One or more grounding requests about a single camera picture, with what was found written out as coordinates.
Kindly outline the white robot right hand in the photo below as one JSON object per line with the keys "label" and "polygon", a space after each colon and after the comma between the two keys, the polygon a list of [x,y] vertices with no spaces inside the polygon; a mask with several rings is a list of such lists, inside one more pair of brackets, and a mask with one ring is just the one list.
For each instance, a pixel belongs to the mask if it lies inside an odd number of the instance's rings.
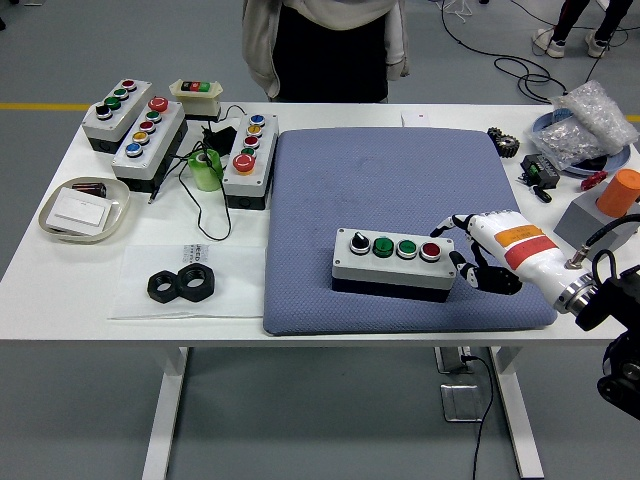
{"label": "white robot right hand", "polygon": [[449,257],[477,290],[513,295],[524,283],[531,283],[556,311],[573,314],[597,291],[592,274],[580,265],[569,266],[559,247],[519,212],[452,215],[431,235],[439,237],[455,227],[465,231],[476,262],[466,261],[457,251]]}

